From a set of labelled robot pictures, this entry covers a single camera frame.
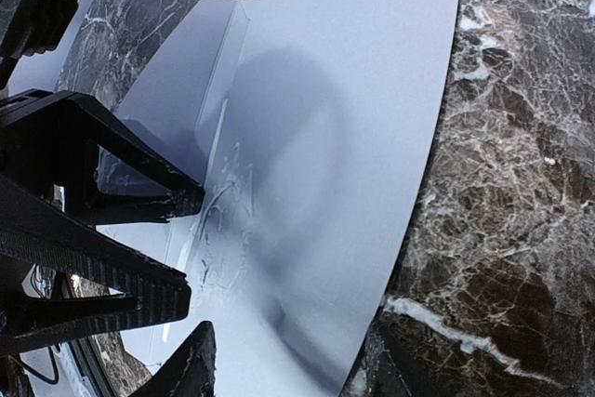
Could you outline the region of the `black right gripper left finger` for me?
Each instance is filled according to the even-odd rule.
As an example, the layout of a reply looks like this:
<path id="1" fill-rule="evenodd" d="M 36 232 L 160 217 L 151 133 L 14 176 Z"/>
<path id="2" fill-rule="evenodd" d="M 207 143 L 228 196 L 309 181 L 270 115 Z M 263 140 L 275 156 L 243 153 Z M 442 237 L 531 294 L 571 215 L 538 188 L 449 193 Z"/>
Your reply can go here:
<path id="1" fill-rule="evenodd" d="M 212 323 L 199 323 L 159 371 L 139 388 L 139 396 L 214 396 L 216 350 Z"/>

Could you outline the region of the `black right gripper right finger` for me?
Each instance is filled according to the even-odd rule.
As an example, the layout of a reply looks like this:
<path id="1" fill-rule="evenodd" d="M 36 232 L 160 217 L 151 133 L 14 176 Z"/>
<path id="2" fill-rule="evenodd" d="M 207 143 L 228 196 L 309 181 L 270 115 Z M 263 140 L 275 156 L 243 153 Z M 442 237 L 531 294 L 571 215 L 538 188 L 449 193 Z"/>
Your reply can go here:
<path id="1" fill-rule="evenodd" d="M 371 327 L 377 341 L 377 383 L 385 396 L 436 396 L 437 388 L 422 366 L 382 323 Z"/>

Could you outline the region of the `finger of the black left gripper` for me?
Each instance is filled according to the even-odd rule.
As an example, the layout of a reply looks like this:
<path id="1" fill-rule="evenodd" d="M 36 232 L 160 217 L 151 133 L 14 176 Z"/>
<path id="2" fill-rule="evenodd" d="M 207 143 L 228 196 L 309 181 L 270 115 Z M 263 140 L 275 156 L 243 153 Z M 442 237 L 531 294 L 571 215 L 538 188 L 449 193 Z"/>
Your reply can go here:
<path id="1" fill-rule="evenodd" d="M 34 265 L 75 274 L 115 293 L 32 298 L 22 283 Z M 80 224 L 11 179 L 1 179 L 2 354 L 183 320 L 191 294 L 184 273 Z"/>
<path id="2" fill-rule="evenodd" d="M 100 190 L 102 153 L 126 168 L 128 190 Z M 166 223 L 198 214 L 205 197 L 95 97 L 73 91 L 2 99 L 1 174 L 42 200 L 63 188 L 65 212 L 87 225 Z"/>

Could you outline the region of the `grey paper envelope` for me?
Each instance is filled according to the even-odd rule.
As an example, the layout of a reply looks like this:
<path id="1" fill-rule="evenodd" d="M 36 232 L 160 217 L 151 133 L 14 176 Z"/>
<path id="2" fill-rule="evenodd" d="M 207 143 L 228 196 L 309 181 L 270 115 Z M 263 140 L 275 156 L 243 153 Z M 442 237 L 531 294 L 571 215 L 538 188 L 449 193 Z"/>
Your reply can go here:
<path id="1" fill-rule="evenodd" d="M 151 372 L 203 320 L 219 396 L 336 396 L 424 175 L 459 0 L 201 0 L 117 117 L 205 186 L 200 214 L 104 225 L 184 271 L 189 315 L 125 331 Z"/>

